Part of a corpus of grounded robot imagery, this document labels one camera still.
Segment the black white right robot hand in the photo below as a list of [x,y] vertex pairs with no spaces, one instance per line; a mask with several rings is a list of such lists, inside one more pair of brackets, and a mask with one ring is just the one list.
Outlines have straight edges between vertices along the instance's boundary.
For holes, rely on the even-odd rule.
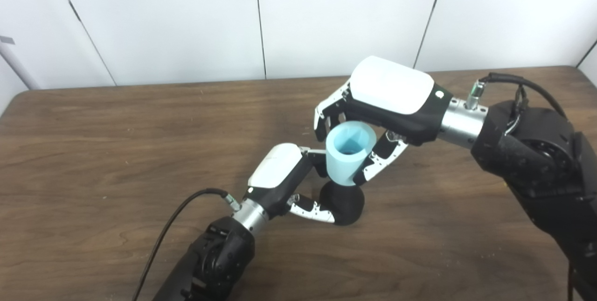
[[[453,98],[427,73],[367,57],[341,87],[315,107],[313,128],[317,140],[326,143],[328,177],[342,186],[363,185],[407,146],[435,141]],[[371,126],[385,129],[379,139]],[[342,161],[337,135],[346,131],[346,141],[356,147],[363,129],[365,147]]]

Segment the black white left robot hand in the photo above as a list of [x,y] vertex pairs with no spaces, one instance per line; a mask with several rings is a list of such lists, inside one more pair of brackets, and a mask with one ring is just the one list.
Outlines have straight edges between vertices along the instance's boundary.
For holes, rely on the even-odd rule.
[[327,177],[324,150],[293,143],[275,145],[249,178],[243,201],[253,205],[267,222],[290,212],[305,219],[334,223],[328,208],[296,192],[312,169],[320,177]]

